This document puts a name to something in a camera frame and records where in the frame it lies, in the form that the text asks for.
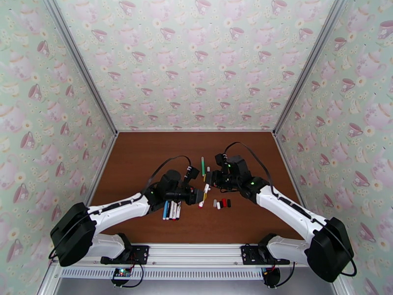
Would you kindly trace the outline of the thick white red marker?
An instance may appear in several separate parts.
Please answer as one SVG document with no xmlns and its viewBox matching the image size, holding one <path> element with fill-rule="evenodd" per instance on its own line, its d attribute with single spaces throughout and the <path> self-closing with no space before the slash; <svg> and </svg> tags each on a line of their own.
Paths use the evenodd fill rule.
<svg viewBox="0 0 393 295">
<path fill-rule="evenodd" d="M 204 190 L 208 193 L 210 191 L 210 185 L 206 184 L 205 187 L 204 187 Z"/>
</svg>

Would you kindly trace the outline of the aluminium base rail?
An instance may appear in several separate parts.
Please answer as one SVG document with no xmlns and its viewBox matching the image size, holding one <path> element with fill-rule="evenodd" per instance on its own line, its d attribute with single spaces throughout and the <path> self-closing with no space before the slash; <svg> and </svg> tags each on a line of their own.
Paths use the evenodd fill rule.
<svg viewBox="0 0 393 295">
<path fill-rule="evenodd" d="M 186 243 L 151 243 L 147 264 L 151 267 L 241 267 L 255 266 L 243 265 L 241 258 L 241 244 L 186 244 Z M 108 245 L 100 243 L 93 246 L 82 258 L 78 255 L 60 258 L 56 260 L 62 267 L 75 266 L 77 264 L 96 263 L 101 265 L 102 257 L 115 258 L 122 251 L 116 245 L 111 249 Z M 308 266 L 305 258 L 284 257 L 290 262 L 300 266 Z"/>
</svg>

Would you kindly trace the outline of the aluminium frame post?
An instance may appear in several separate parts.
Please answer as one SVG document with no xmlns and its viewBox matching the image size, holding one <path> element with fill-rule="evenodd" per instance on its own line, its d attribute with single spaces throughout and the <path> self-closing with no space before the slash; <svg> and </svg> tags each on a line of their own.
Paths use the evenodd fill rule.
<svg viewBox="0 0 393 295">
<path fill-rule="evenodd" d="M 333 32 L 334 27 L 338 19 L 340 18 L 345 6 L 347 5 L 348 1 L 349 0 L 334 0 L 330 8 L 330 11 L 325 19 L 325 22 L 311 49 L 311 52 L 304 64 L 304 67 L 299 75 L 299 78 L 297 79 L 294 85 L 291 95 L 289 96 L 286 105 L 284 106 L 284 110 L 282 111 L 276 126 L 272 130 L 272 135 L 275 139 L 278 138 L 279 131 L 282 129 L 284 122 L 286 121 L 287 118 L 289 118 L 289 113 L 291 108 L 295 104 L 298 96 L 300 95 L 303 87 L 305 86 L 306 81 L 310 76 L 311 71 L 313 70 L 314 65 L 317 63 L 322 53 L 322 50 L 324 49 L 325 44 L 327 43 L 330 34 Z"/>
<path fill-rule="evenodd" d="M 118 135 L 118 130 L 115 126 L 114 121 L 112 120 L 108 109 L 106 108 L 103 99 L 101 98 L 101 95 L 98 91 L 98 88 L 91 76 L 91 73 L 83 59 L 83 56 L 81 55 L 81 52 L 79 50 L 79 47 L 77 46 L 77 43 L 72 36 L 72 32 L 70 30 L 70 27 L 68 26 L 65 18 L 63 17 L 63 14 L 61 12 L 61 9 L 57 3 L 56 0 L 42 0 L 43 3 L 45 4 L 46 9 L 48 10 L 51 19 L 53 20 L 55 27 L 57 31 L 59 32 L 59 35 L 61 39 L 63 40 L 75 66 L 78 71 L 78 73 L 81 75 L 84 83 L 86 84 L 86 87 L 90 94 L 92 95 L 95 104 L 98 106 L 99 111 L 101 113 L 102 118 L 110 128 L 110 131 L 114 136 Z"/>
</svg>

